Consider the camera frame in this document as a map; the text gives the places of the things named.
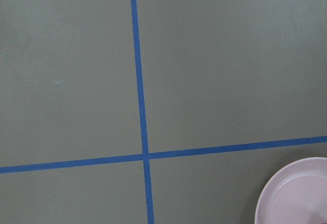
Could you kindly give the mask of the pink plate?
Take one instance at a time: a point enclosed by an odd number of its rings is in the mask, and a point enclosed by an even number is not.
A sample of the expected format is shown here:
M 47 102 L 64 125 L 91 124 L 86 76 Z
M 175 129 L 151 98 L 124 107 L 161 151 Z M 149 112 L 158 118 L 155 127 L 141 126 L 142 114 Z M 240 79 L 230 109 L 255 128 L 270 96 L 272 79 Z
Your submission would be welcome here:
M 326 158 L 294 161 L 263 188 L 255 223 L 326 223 Z

